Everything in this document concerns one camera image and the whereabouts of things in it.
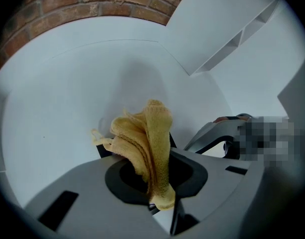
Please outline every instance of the towel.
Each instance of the towel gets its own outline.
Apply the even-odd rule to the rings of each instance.
[[[102,144],[106,150],[124,156],[133,164],[136,174],[148,184],[150,203],[161,211],[173,208],[175,201],[168,174],[171,124],[170,110],[158,100],[149,100],[141,113],[130,114],[124,110],[123,117],[113,120],[114,139],[103,138],[97,130],[92,130],[95,145]]]

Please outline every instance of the brick wall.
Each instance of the brick wall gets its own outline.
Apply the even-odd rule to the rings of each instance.
[[[181,0],[24,0],[0,38],[0,68],[38,35],[74,20],[118,15],[166,25]]]

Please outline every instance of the yellow towel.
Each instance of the yellow towel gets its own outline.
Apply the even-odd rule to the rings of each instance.
[[[162,102],[149,100],[141,113],[132,115],[124,111],[124,115],[112,122],[114,139],[100,135],[97,140],[95,134],[99,133],[93,129],[93,143],[129,159],[136,174],[148,184],[150,202],[159,210],[171,209],[175,200],[168,175],[171,112]]]

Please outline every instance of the cloth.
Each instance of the cloth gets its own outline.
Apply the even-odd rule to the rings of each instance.
[[[102,144],[106,150],[124,156],[133,164],[136,174],[148,184],[150,202],[161,211],[173,208],[175,201],[168,174],[171,124],[170,110],[158,100],[149,100],[141,113],[130,114],[124,110],[124,117],[113,120],[114,139],[103,138],[97,130],[92,130],[95,145]]]

